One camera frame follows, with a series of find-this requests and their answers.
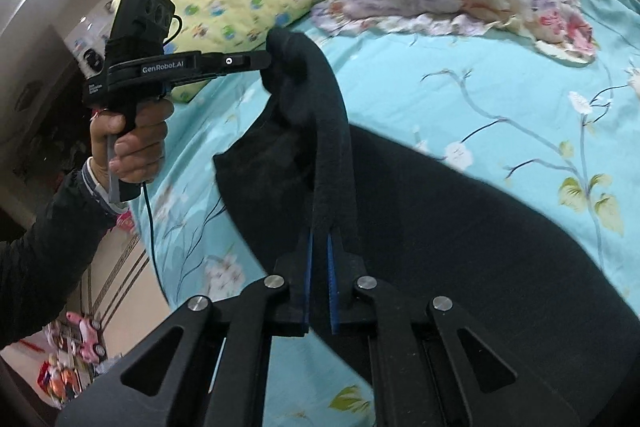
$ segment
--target light blue bedspread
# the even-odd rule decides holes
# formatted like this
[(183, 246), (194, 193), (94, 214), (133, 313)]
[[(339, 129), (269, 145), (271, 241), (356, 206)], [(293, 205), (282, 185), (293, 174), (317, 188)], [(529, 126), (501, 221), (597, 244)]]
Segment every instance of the light blue bedspread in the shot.
[[(638, 313), (640, 5), (582, 4), (601, 46), (586, 67), (556, 62), (503, 32), (326, 38), (307, 20), (294, 28), (329, 58), (352, 123), (547, 215)], [(159, 276), (174, 308), (197, 293), (236, 295), (264, 275), (223, 212), (211, 157), (242, 136), (267, 97), (257, 73), (228, 76), (170, 120), (166, 165), (150, 195)], [(144, 202), (132, 209), (148, 244)], [(368, 426), (371, 401), (366, 384), (312, 335), (274, 341), (265, 426)]]

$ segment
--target human hand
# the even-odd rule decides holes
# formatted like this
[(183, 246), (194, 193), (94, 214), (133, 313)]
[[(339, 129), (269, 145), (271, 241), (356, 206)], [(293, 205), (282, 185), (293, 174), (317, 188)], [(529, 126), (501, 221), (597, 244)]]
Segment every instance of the human hand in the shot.
[(165, 120), (174, 112), (174, 104), (162, 98), (145, 102), (138, 108), (136, 128), (121, 136), (115, 143), (116, 157), (107, 162), (107, 137), (124, 129), (123, 115), (105, 110), (91, 122), (90, 168), (98, 183), (109, 190), (109, 171), (127, 183), (152, 180), (159, 172), (164, 158)]

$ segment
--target black cloth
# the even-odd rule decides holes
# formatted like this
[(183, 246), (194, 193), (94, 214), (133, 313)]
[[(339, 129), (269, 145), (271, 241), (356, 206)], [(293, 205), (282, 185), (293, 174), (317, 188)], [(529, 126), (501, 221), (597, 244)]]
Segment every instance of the black cloth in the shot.
[[(272, 30), (267, 50), (267, 107), (214, 157), (226, 209), (265, 270), (295, 248), (313, 194), (314, 239), (338, 225), (370, 274), (425, 301), (451, 297), (582, 425), (615, 425), (640, 396), (640, 323), (586, 252), (502, 191), (349, 126), (335, 77), (304, 35)], [(324, 321), (325, 304), (312, 305)], [(312, 326), (366, 376), (356, 343)]]
[[(80, 173), (74, 171), (23, 237), (0, 243), (0, 349), (58, 316), (100, 240), (114, 225), (115, 217), (92, 198)], [(44, 424), (34, 423), (38, 415), (27, 408), (24, 398), (0, 359), (3, 426), (46, 424), (46, 419)]]

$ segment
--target floor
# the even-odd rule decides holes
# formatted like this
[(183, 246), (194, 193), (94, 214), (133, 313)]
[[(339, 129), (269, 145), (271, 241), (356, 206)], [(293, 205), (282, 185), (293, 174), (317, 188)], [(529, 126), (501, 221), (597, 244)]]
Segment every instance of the floor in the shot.
[(142, 241), (113, 229), (102, 240), (69, 306), (100, 318), (109, 357), (125, 354), (158, 326), (170, 309)]

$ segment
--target finger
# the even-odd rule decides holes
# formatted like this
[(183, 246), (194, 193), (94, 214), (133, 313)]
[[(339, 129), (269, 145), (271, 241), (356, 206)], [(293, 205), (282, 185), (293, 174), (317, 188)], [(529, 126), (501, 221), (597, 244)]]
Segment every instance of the finger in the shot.
[(121, 180), (126, 183), (146, 182), (147, 180), (152, 180), (156, 178), (156, 176), (158, 175), (158, 172), (160, 171), (160, 168), (161, 168), (160, 162), (152, 163), (151, 165), (147, 165), (140, 169), (136, 169), (133, 172), (127, 173), (126, 176), (123, 176), (121, 178)]
[(110, 134), (121, 133), (124, 129), (123, 115), (111, 111), (102, 111), (91, 121), (90, 132), (92, 140), (104, 141)]
[(164, 121), (154, 126), (136, 127), (125, 136), (118, 138), (113, 150), (117, 156), (127, 156), (160, 143), (166, 138), (167, 133), (168, 128)]
[(138, 107), (136, 126), (148, 127), (157, 125), (169, 118), (173, 113), (174, 104), (166, 98), (152, 102), (143, 102)]
[(137, 151), (128, 156), (118, 156), (109, 163), (109, 169), (118, 176), (124, 176), (137, 169), (151, 165), (164, 156), (164, 147), (161, 143), (150, 145), (146, 149)]

